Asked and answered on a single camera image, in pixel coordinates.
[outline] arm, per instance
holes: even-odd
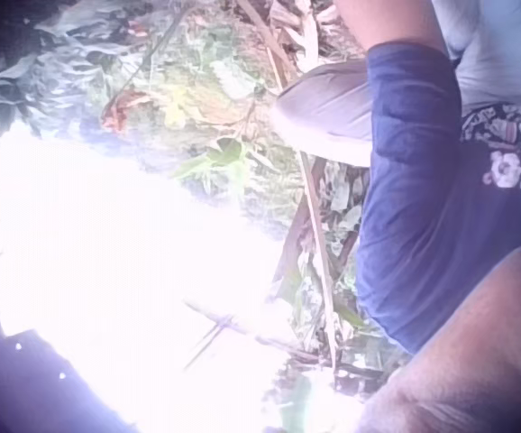
[[[446,54],[431,0],[336,0],[335,3],[366,51],[385,42],[413,42]]]
[[[521,248],[370,400],[372,430],[521,431]]]

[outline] leg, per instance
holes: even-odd
[[[434,0],[449,52],[462,55],[479,20],[479,0]],[[288,145],[333,161],[369,167],[372,149],[365,59],[326,65],[286,89],[272,120]]]
[[[521,0],[480,0],[480,17],[456,70],[465,111],[521,104]]]

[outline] twig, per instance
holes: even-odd
[[[183,8],[176,14],[174,17],[174,20],[172,21],[172,24],[169,26],[167,31],[164,32],[164,34],[160,37],[159,41],[156,42],[156,44],[152,47],[152,49],[144,56],[144,59],[142,59],[142,62],[140,66],[134,71],[134,73],[124,82],[123,86],[118,90],[113,97],[110,98],[110,101],[108,101],[108,104],[106,104],[105,109],[103,110],[102,117],[105,116],[105,114],[110,111],[110,108],[112,108],[114,102],[116,99],[124,92],[124,90],[128,87],[129,84],[133,81],[133,79],[138,75],[138,73],[141,71],[142,67],[144,67],[149,60],[151,60],[152,55],[158,51],[161,47],[166,47],[169,44],[170,38],[174,34],[174,31],[177,30],[178,25],[182,21],[182,19],[185,17],[185,15],[193,8],[192,5],[185,5]]]
[[[185,368],[183,369],[183,372],[188,371],[188,369],[198,360],[198,358],[200,358],[200,356],[205,352],[205,350],[208,347],[210,347],[210,345],[213,344],[213,342],[221,335],[221,333],[226,329],[226,327],[228,327],[231,324],[233,318],[234,316],[228,316],[226,318],[223,318],[221,321],[215,323],[215,325],[200,339],[196,347],[198,347],[201,344],[202,346],[187,362]]]
[[[288,71],[294,76],[297,75],[297,68],[293,65],[292,61],[288,58],[286,52],[279,45],[275,37],[270,32],[269,26],[262,21],[261,16],[256,11],[254,7],[252,7],[249,0],[236,0],[236,3],[243,9],[243,11],[249,15],[251,21],[257,26],[259,29],[260,36],[264,40],[264,43],[272,50],[274,53],[279,56],[282,60],[283,64],[287,67]]]
[[[217,315],[213,312],[207,311],[205,309],[202,309],[198,305],[185,300],[184,301],[187,307],[194,310],[195,312],[202,314],[203,316],[207,317],[209,320],[212,320],[213,322],[219,324],[223,324],[226,321],[226,317]],[[274,347],[278,350],[282,350],[284,352],[287,352],[289,355],[293,356],[295,359],[297,359],[299,362],[303,364],[319,364],[324,367],[331,367],[332,363],[329,360],[323,361],[321,357],[318,355],[310,354],[308,352],[305,352],[304,350],[298,349],[296,347],[293,347],[292,345],[289,345],[283,341],[279,341],[276,338],[269,338],[264,336],[259,336],[250,329],[247,329],[243,325],[236,323],[234,320],[231,322],[223,325],[227,329],[231,329],[234,332],[237,332],[239,334],[242,334],[244,336],[254,336],[254,339],[261,345],[269,345],[270,347]],[[370,368],[359,368],[355,367],[351,364],[343,364],[339,363],[336,365],[337,370],[342,370],[350,374],[354,374],[356,376],[362,377],[364,379],[372,379],[377,381],[383,374],[380,370],[373,370]]]
[[[238,0],[240,2],[246,2],[248,3],[248,0]],[[270,33],[269,28],[264,24],[259,17],[258,14],[256,14],[257,21],[260,21],[262,25],[259,25],[259,28],[266,29],[266,31],[270,34],[268,37],[265,38],[265,40],[270,40],[272,43],[279,45],[279,43],[276,41],[272,33]],[[272,49],[272,46],[269,45],[270,52],[270,63],[273,68],[273,73],[275,75],[275,79],[277,80],[277,83],[280,86],[280,91],[283,90],[283,88],[287,85],[287,79],[284,77],[284,73],[282,71],[282,68],[279,66],[280,62],[282,61],[282,58],[279,56],[279,58],[275,58],[273,55],[271,55],[271,51],[274,51]],[[328,340],[330,353],[331,353],[331,363],[333,366],[333,372],[335,370],[335,364],[336,364],[336,343],[334,339],[334,304],[333,304],[333,281],[331,279],[331,273],[329,270],[329,261],[328,261],[328,255],[324,243],[324,233],[323,233],[323,224],[321,221],[321,215],[319,210],[319,202],[318,202],[318,196],[316,195],[316,188],[313,178],[310,176],[311,168],[310,164],[308,162],[308,157],[306,156],[306,153],[297,151],[297,157],[300,164],[300,170],[303,175],[303,181],[305,183],[305,194],[306,194],[306,203],[308,204],[308,210],[309,214],[311,216],[311,221],[313,224],[313,231],[315,234],[315,244],[316,244],[316,254],[318,256],[319,262],[321,263],[321,269],[322,269],[322,275],[321,282],[323,283],[323,301],[324,301],[324,316],[325,316],[325,323],[324,328],[326,332],[326,339]]]

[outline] floral pattern fabric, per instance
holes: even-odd
[[[490,148],[491,166],[483,174],[485,184],[521,188],[521,106],[495,104],[465,116],[462,143],[485,143]]]

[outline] person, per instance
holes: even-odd
[[[521,432],[521,247],[371,397],[355,431]]]
[[[415,354],[521,246],[521,0],[336,4],[366,60],[309,72],[273,120],[370,165],[357,296]]]

